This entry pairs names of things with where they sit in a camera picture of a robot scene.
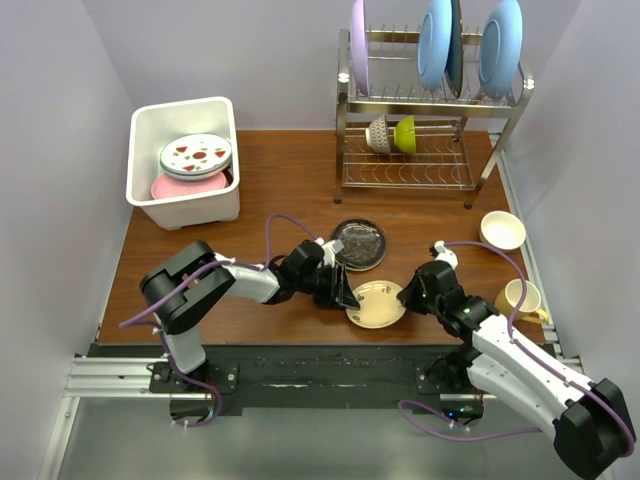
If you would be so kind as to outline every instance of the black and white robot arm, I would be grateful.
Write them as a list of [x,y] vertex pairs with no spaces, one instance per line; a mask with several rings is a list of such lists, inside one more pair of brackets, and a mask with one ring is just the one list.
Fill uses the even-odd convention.
[[516,329],[510,335],[504,315],[484,299],[464,293],[454,272],[455,254],[443,242],[432,254],[435,260],[416,270],[398,299],[408,310],[435,315],[449,334],[463,340],[441,366],[457,377],[453,383],[492,393],[529,419],[581,478],[597,478],[633,450],[635,431],[613,382],[605,378],[595,383]]
[[340,241],[304,241],[280,263],[249,265],[195,242],[146,275],[140,290],[149,305],[165,298],[204,265],[214,265],[187,289],[156,310],[169,352],[178,369],[198,381],[209,376],[209,365],[198,323],[224,296],[250,298],[263,304],[289,300],[294,293],[313,296],[321,308],[360,308],[347,280],[346,269],[335,260]]

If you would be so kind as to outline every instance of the green bowl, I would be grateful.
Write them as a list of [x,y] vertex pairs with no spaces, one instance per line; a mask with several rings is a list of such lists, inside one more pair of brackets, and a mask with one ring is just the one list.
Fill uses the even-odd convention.
[[393,143],[404,153],[416,153],[416,124],[413,117],[398,122],[393,129]]

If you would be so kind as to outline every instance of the black plate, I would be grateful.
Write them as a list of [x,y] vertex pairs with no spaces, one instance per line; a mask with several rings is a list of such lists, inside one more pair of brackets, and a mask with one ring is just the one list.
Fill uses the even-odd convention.
[[350,218],[340,223],[332,240],[341,240],[344,248],[336,259],[349,270],[369,270],[378,265],[387,250],[383,230],[364,218]]

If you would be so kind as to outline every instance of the metal dish rack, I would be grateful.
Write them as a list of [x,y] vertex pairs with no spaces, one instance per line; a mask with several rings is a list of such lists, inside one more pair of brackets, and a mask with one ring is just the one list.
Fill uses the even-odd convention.
[[[364,96],[352,81],[349,31],[340,31],[334,202],[342,202],[343,187],[447,189],[468,191],[464,206],[471,208],[533,93],[528,65],[520,59],[519,79],[509,95],[499,101],[486,97],[478,80],[482,34],[464,32],[464,78],[460,97],[455,98],[444,80],[434,93],[420,86],[419,31],[387,31],[383,26],[369,29],[367,37],[371,84]],[[416,154],[394,147],[389,155],[373,152],[364,136],[369,122],[352,121],[353,114],[417,116]],[[439,118],[419,118],[426,115]],[[477,181],[465,146],[465,127],[472,117],[507,119]],[[391,136],[397,121],[387,123]]]

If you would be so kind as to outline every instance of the wooden table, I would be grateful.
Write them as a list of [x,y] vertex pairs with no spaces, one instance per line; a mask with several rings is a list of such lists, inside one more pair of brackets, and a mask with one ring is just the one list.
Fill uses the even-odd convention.
[[[472,169],[481,168],[491,151],[489,137],[469,132],[466,145]],[[215,251],[246,262],[265,260],[264,222],[274,212],[287,213],[328,239],[334,227],[349,217],[378,223],[387,234],[387,253],[373,270],[350,273],[351,287],[385,279],[402,286],[413,271],[431,259],[429,247],[437,240],[477,240],[482,217],[491,210],[508,210],[500,178],[489,179],[473,209],[463,207],[464,192],[416,190],[347,190],[341,205],[332,201],[335,171],[335,136],[331,131],[239,132],[240,216],[228,223],[209,223],[166,231],[135,209],[98,343],[155,343],[148,327],[120,329],[118,324],[146,305],[138,290],[142,277],[177,251],[205,240]],[[288,254],[305,233],[285,220],[276,220],[273,255]],[[495,300],[515,272],[506,262],[480,248],[456,250],[458,279],[468,294]],[[513,254],[522,266],[520,253]],[[458,343],[433,316],[407,313],[396,324],[366,330],[352,324],[341,311],[319,310],[310,297],[296,294],[280,305],[260,305],[238,298],[223,298],[200,323],[205,343],[363,344]],[[538,325],[518,328],[543,342]]]

